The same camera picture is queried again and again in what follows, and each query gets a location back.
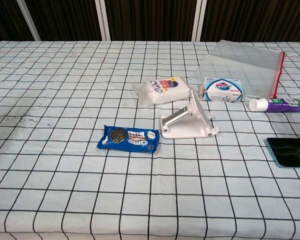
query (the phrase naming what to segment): soap box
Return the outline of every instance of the soap box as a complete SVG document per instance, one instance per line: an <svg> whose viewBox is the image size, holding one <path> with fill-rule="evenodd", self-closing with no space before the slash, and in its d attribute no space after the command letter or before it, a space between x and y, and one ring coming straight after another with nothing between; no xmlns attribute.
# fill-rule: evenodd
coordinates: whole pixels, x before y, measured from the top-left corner
<svg viewBox="0 0 300 240"><path fill-rule="evenodd" d="M205 77L200 95L208 101L237 103L243 97L243 89L238 79Z"/></svg>

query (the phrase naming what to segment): phone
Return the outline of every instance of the phone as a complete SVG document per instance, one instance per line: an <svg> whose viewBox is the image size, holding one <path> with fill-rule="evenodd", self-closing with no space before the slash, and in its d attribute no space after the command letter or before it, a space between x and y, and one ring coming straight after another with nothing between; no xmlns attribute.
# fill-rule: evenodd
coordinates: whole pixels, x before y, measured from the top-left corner
<svg viewBox="0 0 300 240"><path fill-rule="evenodd" d="M281 168L300 168L300 138L266 139L269 151Z"/></svg>

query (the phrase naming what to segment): blue snack package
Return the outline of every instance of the blue snack package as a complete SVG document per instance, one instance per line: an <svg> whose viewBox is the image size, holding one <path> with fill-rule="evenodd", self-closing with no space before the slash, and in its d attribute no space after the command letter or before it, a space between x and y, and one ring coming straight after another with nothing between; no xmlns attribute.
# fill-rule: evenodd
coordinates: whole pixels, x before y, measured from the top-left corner
<svg viewBox="0 0 300 240"><path fill-rule="evenodd" d="M158 130L104 125L98 149L154 153L160 139Z"/></svg>

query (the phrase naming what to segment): phone stand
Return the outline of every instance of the phone stand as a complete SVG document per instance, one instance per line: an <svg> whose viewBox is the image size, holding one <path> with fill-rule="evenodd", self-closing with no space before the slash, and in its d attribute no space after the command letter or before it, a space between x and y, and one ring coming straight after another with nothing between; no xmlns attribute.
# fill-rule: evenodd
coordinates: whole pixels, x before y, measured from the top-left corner
<svg viewBox="0 0 300 240"><path fill-rule="evenodd" d="M218 127L211 128L209 119L213 114L207 115L199 103L194 91L191 90L190 104L181 110L160 120L161 133L165 139L206 138L219 132Z"/></svg>

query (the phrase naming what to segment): table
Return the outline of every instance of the table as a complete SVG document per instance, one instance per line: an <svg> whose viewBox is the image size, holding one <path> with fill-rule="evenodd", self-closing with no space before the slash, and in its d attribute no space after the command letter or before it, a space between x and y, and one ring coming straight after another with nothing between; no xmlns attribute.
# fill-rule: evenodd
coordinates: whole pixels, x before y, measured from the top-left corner
<svg viewBox="0 0 300 240"><path fill-rule="evenodd" d="M0 239L300 240L300 168L264 140L300 138L300 113L201 101L216 136L154 153L99 150L104 124L159 129L189 100L144 107L133 84L189 76L216 42L0 42ZM300 98L300 43L279 98Z"/></svg>

